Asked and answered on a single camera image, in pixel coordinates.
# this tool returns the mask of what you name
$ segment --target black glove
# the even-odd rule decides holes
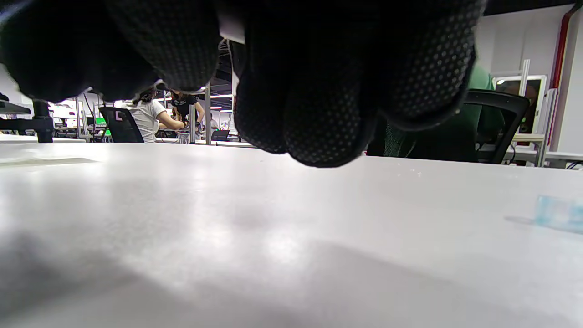
[[[362,153],[379,114],[403,130],[434,127],[465,95],[484,5],[246,1],[237,130],[268,152],[331,167]],[[111,101],[157,78],[198,90],[220,40],[211,1],[32,0],[5,23],[0,47],[29,97],[57,102],[91,86]]]

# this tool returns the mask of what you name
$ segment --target white t-shirt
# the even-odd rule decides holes
[[[219,124],[217,123],[217,121],[210,119],[210,128],[213,130],[218,130]]]
[[[152,101],[149,103],[139,102],[137,105],[134,105],[132,102],[124,102],[121,107],[127,108],[134,117],[134,121],[136,121],[138,129],[140,129],[144,142],[156,142],[155,134],[158,132],[158,121],[156,117],[161,112],[166,111],[164,106],[157,101]]]

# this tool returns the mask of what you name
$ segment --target blue object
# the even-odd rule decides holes
[[[583,233],[583,201],[539,196],[536,202],[534,224]]]

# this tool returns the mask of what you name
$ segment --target white table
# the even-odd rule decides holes
[[[3,328],[583,326],[583,236],[505,219],[532,216],[539,194],[583,197],[578,172],[373,157],[314,169],[163,144],[0,150],[94,161],[0,169]]]
[[[53,138],[53,142],[83,142],[85,139]],[[0,134],[0,144],[28,144],[38,142],[35,135]]]

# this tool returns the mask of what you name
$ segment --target black t-shirt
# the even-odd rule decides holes
[[[190,114],[190,105],[196,103],[196,98],[193,95],[188,95],[180,99],[172,99],[172,106],[176,107],[178,112],[182,115],[182,118],[186,118],[186,115]],[[194,111],[194,121],[198,119],[198,112]]]

